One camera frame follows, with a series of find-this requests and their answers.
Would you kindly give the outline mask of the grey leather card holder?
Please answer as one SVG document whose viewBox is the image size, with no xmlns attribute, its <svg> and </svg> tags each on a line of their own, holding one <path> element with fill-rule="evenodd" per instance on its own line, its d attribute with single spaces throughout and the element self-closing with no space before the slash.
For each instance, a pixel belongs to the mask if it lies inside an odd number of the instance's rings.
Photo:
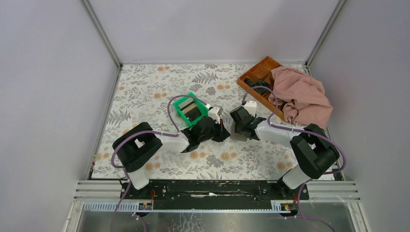
<svg viewBox="0 0 410 232">
<path fill-rule="evenodd" d="M 245 135 L 242 135 L 236 132 L 231 132 L 230 138 L 232 140 L 243 141 L 243 142 L 246 142 L 248 140 Z"/>
</svg>

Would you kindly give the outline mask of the green plastic bin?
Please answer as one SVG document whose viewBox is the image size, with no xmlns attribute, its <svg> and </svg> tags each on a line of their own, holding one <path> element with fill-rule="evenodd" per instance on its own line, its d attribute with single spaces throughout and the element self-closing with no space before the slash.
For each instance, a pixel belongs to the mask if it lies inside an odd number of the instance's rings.
<svg viewBox="0 0 410 232">
<path fill-rule="evenodd" d="M 209 106 L 194 98 L 182 97 L 174 102 L 173 106 L 187 127 L 195 125 L 202 117 L 208 116 Z"/>
</svg>

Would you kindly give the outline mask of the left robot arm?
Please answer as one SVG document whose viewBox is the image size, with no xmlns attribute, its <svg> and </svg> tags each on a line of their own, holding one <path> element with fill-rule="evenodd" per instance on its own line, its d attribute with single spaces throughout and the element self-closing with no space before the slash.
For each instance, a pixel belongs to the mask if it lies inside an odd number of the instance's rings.
<svg viewBox="0 0 410 232">
<path fill-rule="evenodd" d="M 149 184 L 145 164 L 159 151 L 189 153 L 205 141 L 223 142 L 230 136 L 223 120 L 202 117 L 195 125 L 176 134 L 154 131 L 149 123 L 142 122 L 116 139 L 112 147 L 119 158 L 126 177 L 140 190 Z"/>
</svg>

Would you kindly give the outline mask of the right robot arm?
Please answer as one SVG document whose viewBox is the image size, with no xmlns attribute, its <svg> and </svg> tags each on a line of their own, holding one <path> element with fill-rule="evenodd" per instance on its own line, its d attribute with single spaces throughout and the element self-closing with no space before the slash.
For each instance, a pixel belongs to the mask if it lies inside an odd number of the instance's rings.
<svg viewBox="0 0 410 232">
<path fill-rule="evenodd" d="M 278 180 L 287 189 L 293 190 L 310 179 L 319 179 L 340 158 L 336 146 L 316 124 L 302 129 L 270 124 L 266 118 L 251 115 L 244 106 L 233 109 L 230 116 L 234 121 L 234 133 L 239 137 L 274 142 L 293 150 L 297 165 Z"/>
</svg>

